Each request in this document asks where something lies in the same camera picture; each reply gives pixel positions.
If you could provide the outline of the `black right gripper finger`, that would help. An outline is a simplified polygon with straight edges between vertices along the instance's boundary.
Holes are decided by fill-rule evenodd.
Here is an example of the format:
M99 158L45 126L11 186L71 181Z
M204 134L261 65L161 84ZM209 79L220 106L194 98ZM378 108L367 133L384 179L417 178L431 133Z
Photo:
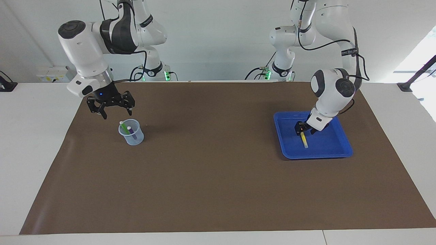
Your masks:
M105 104L101 103L100 105L96 105L96 99L86 99L86 104L89 107L89 110L93 114L99 114L103 119L107 119L107 113L105 112Z
M125 108L130 116L133 115L133 108L135 107L135 99L133 98L130 91L125 91L124 93L120 94L118 106Z

